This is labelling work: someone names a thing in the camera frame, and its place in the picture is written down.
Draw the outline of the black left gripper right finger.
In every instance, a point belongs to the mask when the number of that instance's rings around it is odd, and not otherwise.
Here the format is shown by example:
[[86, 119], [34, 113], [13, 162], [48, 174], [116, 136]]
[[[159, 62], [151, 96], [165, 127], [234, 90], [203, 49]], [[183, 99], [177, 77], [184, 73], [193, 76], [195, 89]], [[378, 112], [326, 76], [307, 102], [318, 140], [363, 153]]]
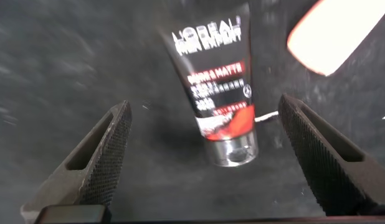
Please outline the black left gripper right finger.
[[278, 117], [327, 215], [385, 215], [385, 167], [296, 98], [281, 96]]

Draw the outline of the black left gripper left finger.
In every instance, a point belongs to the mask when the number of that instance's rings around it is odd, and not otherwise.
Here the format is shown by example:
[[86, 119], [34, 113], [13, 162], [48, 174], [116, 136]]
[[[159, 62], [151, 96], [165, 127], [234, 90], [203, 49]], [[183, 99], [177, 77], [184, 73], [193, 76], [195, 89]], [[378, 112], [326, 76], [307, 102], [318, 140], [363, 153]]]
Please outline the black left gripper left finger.
[[49, 205], [106, 205], [116, 190], [132, 127], [128, 101], [110, 108], [21, 207], [35, 220]]

